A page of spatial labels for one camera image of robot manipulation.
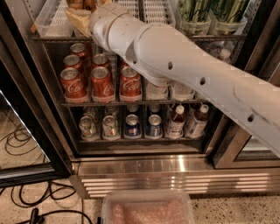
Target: can lid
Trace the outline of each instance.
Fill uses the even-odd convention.
[[[231,54],[231,52],[228,49],[222,49],[220,51],[219,57],[221,57],[223,59],[227,59],[227,58],[229,58],[230,54]]]
[[[206,105],[206,104],[202,104],[201,105],[201,107],[200,107],[200,111],[202,112],[202,113],[207,113],[208,112],[208,110],[209,110],[209,107],[208,107],[208,105]]]
[[[138,72],[132,67],[126,66],[122,69],[122,75],[125,77],[134,77],[138,75]]]
[[[179,115],[182,115],[184,113],[185,109],[182,105],[178,105],[176,107],[176,113],[179,114]]]
[[[151,105],[149,105],[149,110],[152,113],[157,113],[160,110],[160,105],[159,104],[151,104]]]
[[[125,118],[125,122],[128,124],[128,125],[136,125],[138,123],[138,117],[136,115],[128,115],[126,118]]]
[[[62,72],[60,73],[60,77],[63,80],[67,80],[70,81],[72,79],[74,79],[77,75],[78,75],[78,70],[76,68],[73,67],[68,67],[62,70]]]
[[[109,71],[106,67],[98,66],[93,69],[90,75],[94,76],[96,79],[103,79],[107,76],[108,73]]]
[[[73,53],[82,53],[86,50],[86,47],[82,43],[73,44],[70,46],[70,51]]]
[[[108,125],[108,126],[112,126],[113,127],[113,124],[115,123],[116,119],[114,116],[112,115],[107,115],[103,118],[103,123]]]
[[[151,115],[149,117],[150,125],[159,125],[161,123],[161,117],[159,115]]]
[[[128,104],[128,106],[126,106],[126,109],[131,113],[137,112],[137,110],[139,109],[139,105],[138,104]]]
[[[80,61],[79,56],[77,55],[68,55],[63,59],[63,63],[66,64],[67,66],[74,66],[76,64],[78,64]]]
[[[93,57],[93,62],[94,62],[96,65],[105,64],[107,61],[108,61],[108,58],[107,58],[107,56],[106,56],[104,53],[96,54],[96,55]]]
[[[80,125],[82,125],[82,126],[91,125],[92,122],[93,122],[93,118],[91,118],[91,117],[88,116],[88,115],[85,115],[85,116],[83,116],[83,117],[80,119]]]

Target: soda can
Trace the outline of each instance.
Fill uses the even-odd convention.
[[[160,105],[159,104],[151,104],[147,108],[147,117],[150,117],[152,115],[158,115],[160,116]]]
[[[117,121],[119,119],[119,108],[117,106],[106,106],[105,116],[113,116]]]
[[[92,137],[98,133],[93,118],[88,115],[80,119],[79,128],[83,137]]]
[[[146,135],[148,137],[161,137],[163,134],[161,122],[162,120],[159,115],[151,115],[148,119]]]
[[[79,56],[82,61],[82,64],[85,67],[85,76],[89,76],[89,68],[90,68],[90,56],[86,46],[82,43],[73,44],[70,46],[71,54]]]
[[[124,67],[121,71],[120,93],[129,97],[141,94],[141,75],[129,66]]]
[[[79,73],[81,74],[81,77],[84,82],[84,86],[88,86],[88,79],[85,77],[85,68],[84,65],[82,64],[81,59],[77,55],[68,55],[63,59],[63,67],[68,68],[68,67],[73,67],[76,68]]]
[[[100,121],[100,115],[97,107],[86,106],[83,109],[84,116],[91,116],[94,120],[94,123],[98,123]]]
[[[112,75],[106,67],[96,67],[90,76],[93,83],[93,96],[106,98],[114,95]]]
[[[106,67],[112,73],[111,61],[104,53],[96,54],[92,61],[91,67],[94,69],[96,67]]]
[[[116,137],[119,135],[117,120],[112,115],[107,115],[103,118],[102,128],[105,137]]]
[[[127,137],[137,137],[141,135],[140,124],[136,115],[128,115],[125,118],[124,135]]]
[[[126,110],[128,115],[140,116],[140,107],[138,104],[128,104]]]
[[[77,69],[68,67],[60,73],[60,81],[66,91],[67,98],[81,98],[87,95],[87,90]]]

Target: speckled floor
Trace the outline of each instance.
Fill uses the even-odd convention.
[[[57,181],[70,184],[67,179]],[[38,200],[46,183],[27,185],[23,190],[24,200],[33,202]],[[67,190],[60,192],[61,195],[69,194]],[[14,189],[14,199],[18,199],[18,187]],[[215,195],[191,195],[193,216],[196,224],[256,224],[280,223],[280,194],[271,193],[246,193],[246,194],[215,194]],[[11,188],[6,189],[0,196],[0,223],[10,224],[26,221],[30,218],[32,209],[15,206],[11,201]],[[81,200],[77,194],[70,198],[55,201],[48,198],[36,206],[39,214],[45,214],[54,210],[83,211],[91,219],[97,222],[101,217],[102,199]],[[77,213],[59,213],[45,217],[45,224],[81,224],[88,223]]]

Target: food tray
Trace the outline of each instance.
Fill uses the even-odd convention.
[[[143,0],[143,21],[168,24],[175,28],[176,20],[169,0]]]
[[[194,224],[191,200],[179,190],[110,192],[101,213],[103,224]]]
[[[67,19],[66,0],[47,0],[35,20],[40,37],[71,37],[73,30]]]

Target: refrigerator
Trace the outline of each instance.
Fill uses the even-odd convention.
[[[115,2],[134,7],[130,10],[133,16],[150,22],[145,14],[149,1]],[[164,13],[176,7],[175,1],[159,2],[165,5]],[[188,38],[198,46],[231,41],[234,43],[231,60],[235,67],[279,86],[280,1],[251,2],[242,33],[189,35]],[[94,54],[106,52],[91,38],[76,32],[69,37],[41,37],[34,31],[34,24],[46,4],[46,0],[5,0],[0,4],[1,105],[5,111],[12,111],[20,128],[25,128],[24,133],[37,144],[43,155],[40,161],[44,157],[40,163],[34,156],[35,164],[1,168],[0,186],[69,178],[83,199],[129,189],[181,189],[188,193],[278,191],[279,158],[206,99],[178,102],[168,96],[165,100],[152,101],[143,91],[142,99],[136,102],[140,108],[142,134],[133,140],[126,139],[123,133],[125,111],[130,102],[120,101],[118,97],[110,103],[66,102],[60,73],[70,46],[83,43],[90,46]],[[168,19],[170,25],[175,26],[176,18]],[[108,56],[118,80],[120,58],[112,53]],[[203,136],[146,139],[148,106],[159,104],[165,111],[173,103],[209,106],[210,120]],[[83,139],[79,121],[86,106],[98,108],[101,118],[106,106],[117,106],[120,139],[109,141],[102,136],[94,141]]]

